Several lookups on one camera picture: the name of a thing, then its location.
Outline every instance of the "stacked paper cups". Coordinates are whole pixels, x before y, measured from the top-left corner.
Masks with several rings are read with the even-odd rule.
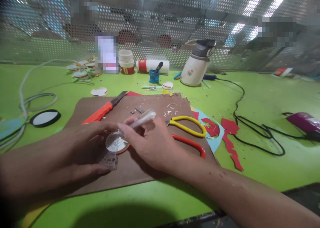
[[[119,65],[124,74],[134,74],[134,60],[131,50],[119,51]]]

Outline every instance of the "metal mesh wall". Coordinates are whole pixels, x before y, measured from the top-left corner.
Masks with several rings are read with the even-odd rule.
[[[304,35],[307,9],[307,0],[3,0],[0,59],[81,60],[95,54],[96,33],[113,32],[135,59],[168,59],[182,69],[186,41],[215,39],[209,68],[259,71],[277,56],[303,54],[307,43],[255,49],[257,18],[293,17]]]

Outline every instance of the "red foam cutout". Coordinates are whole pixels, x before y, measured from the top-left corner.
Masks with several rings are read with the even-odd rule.
[[[195,118],[196,120],[199,120],[199,113],[198,113],[198,112],[194,112],[194,111],[192,111],[192,113],[193,113],[193,115],[194,115],[194,118]]]
[[[135,92],[132,92],[132,91],[129,91],[126,96],[128,97],[132,97],[132,96],[143,96],[142,94],[139,94],[139,93],[135,93]]]
[[[237,130],[239,130],[239,127],[234,121],[230,121],[225,118],[222,118],[221,124],[225,129],[222,139],[226,144],[226,149],[231,154],[231,159],[233,160],[236,169],[244,171],[243,167],[240,164],[238,153],[233,149],[234,145],[228,138],[228,134],[237,134]]]
[[[204,127],[206,128],[206,130],[210,134],[210,136],[219,135],[219,127],[216,123],[214,123],[209,118],[203,118],[201,120],[205,123],[209,123],[210,126],[204,126]]]

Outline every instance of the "magnifying glass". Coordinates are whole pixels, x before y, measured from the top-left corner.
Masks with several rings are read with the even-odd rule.
[[[30,119],[30,124],[35,127],[46,127],[58,121],[60,117],[60,112],[55,109],[49,109],[34,115]]]

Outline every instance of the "green tabletop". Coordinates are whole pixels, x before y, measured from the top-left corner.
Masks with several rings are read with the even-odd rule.
[[[4,65],[1,72],[1,113],[6,120],[22,114],[19,110],[19,85],[24,74],[33,66]],[[162,82],[172,81],[174,90],[180,90],[191,105],[200,109],[217,121],[221,118],[233,119],[235,102],[240,98],[240,89],[227,82],[208,81],[211,88],[203,84],[198,87],[187,87],[175,75],[161,77]],[[93,88],[106,87],[108,96],[117,96],[123,90],[144,95],[160,92],[143,91],[142,85],[149,85],[147,74],[111,75],[102,74],[93,78],[94,85],[72,83],[71,75],[66,75],[66,68],[45,66],[31,73],[24,87],[24,97],[37,93],[55,93],[59,99],[50,107],[57,109],[61,119],[45,128],[34,128],[27,125],[21,140],[14,146],[20,147],[59,131],[71,117],[74,107],[82,97],[90,97]],[[320,84],[300,79],[275,78],[270,74],[245,72],[228,72],[219,75],[240,84],[246,91],[239,103],[238,115],[245,116],[258,124],[266,124],[283,132],[299,136],[301,133],[289,123],[283,112],[307,112],[320,118]],[[48,98],[32,102],[32,106],[45,104]],[[258,136],[240,125],[239,137],[250,143],[279,152],[273,142]],[[254,147],[246,146],[230,136],[238,152],[244,172],[234,168],[230,154],[224,142],[217,149],[215,156],[222,167],[241,173],[262,182],[279,191],[284,191],[306,184],[318,182],[320,178],[319,143],[294,140],[275,134],[284,146],[286,155],[276,157],[266,154]],[[93,194],[68,198],[51,205],[35,222],[38,227],[153,227],[170,223],[216,209],[217,205],[209,198],[172,177],[97,192]]]

